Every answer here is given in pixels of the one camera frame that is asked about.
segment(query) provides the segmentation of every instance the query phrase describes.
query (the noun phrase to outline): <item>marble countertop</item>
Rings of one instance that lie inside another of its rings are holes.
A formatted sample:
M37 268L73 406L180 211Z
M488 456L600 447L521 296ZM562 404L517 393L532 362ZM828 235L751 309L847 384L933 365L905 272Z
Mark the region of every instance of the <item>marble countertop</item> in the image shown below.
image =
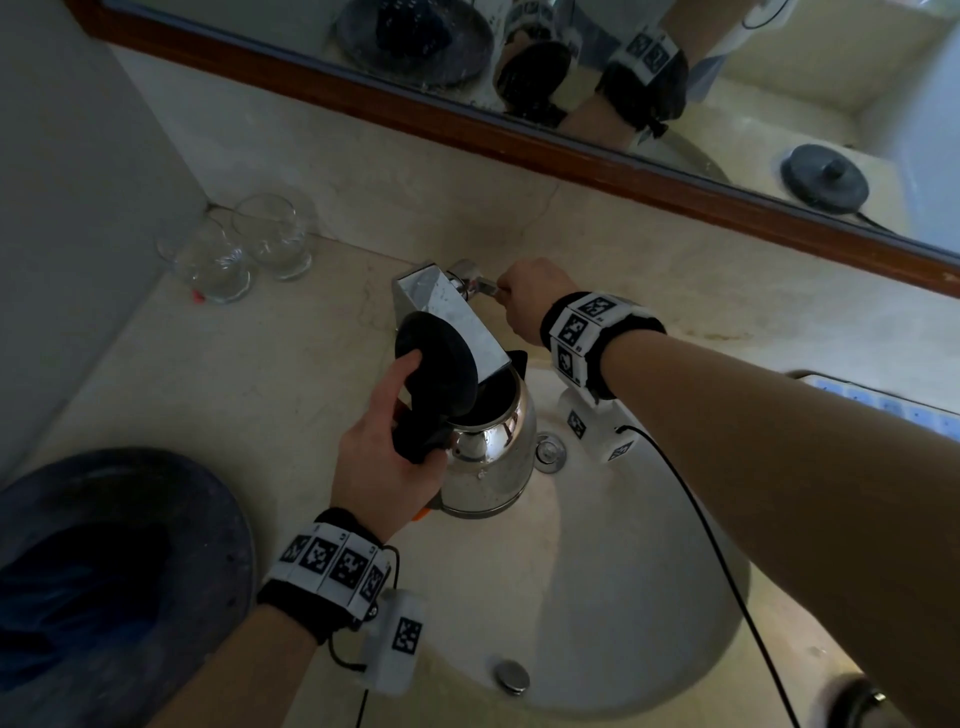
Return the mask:
M46 433L29 467L101 447L181 452L235 490L250 516L259 563L269 563L289 534L327 503L339 436L363 411L393 358L389 283L408 267L341 243L315 242L315 266L305 279L260 277L245 300L229 306L191 303L178 281L162 279ZM478 309L508 346L516 343L495 303L481 300ZM535 353L542 363L542 352ZM853 670L853 663L815 619L756 570L750 607L804 724L817 724L825 685ZM341 650L349 654L349 635ZM319 651L286 725L352 725L360 696L350 676ZM564 721L481 690L429 650L412 690L402 698L373 696L364 721L368 728L467 723ZM614 724L777 728L788 722L741 625L719 663L693 688Z

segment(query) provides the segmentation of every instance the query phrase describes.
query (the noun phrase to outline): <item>clear glass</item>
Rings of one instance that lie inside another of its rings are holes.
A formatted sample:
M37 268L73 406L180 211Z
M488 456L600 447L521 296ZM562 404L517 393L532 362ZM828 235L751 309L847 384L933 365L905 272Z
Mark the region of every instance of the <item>clear glass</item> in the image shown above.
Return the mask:
M253 276L243 251L210 217L160 236L156 250L178 278L212 303L239 301L250 292Z
M298 279L310 269L306 224L293 204L279 195L253 195L230 218L244 251L277 280Z

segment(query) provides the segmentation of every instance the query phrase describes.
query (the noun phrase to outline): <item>kettle handle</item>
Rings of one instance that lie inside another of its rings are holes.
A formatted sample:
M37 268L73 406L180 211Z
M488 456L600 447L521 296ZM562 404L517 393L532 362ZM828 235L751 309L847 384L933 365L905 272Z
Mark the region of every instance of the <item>kettle handle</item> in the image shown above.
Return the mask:
M400 457L419 465L431 450L446 449L452 434L453 425L446 417L404 410L396 420L394 450Z

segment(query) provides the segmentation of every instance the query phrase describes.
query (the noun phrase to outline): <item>white sink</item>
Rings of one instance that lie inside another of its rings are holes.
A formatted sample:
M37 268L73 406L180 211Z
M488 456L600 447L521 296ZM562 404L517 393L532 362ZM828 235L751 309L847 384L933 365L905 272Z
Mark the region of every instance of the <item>white sink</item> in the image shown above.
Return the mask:
M615 465L588 460L557 411L564 386L531 368L539 430L567 447L564 468L483 521L430 514L396 537L406 589L429 601L425 638L454 669L496 690L520 662L537 710L609 716L647 710L719 660L741 615L680 484L645 442ZM746 559L714 527L740 591Z

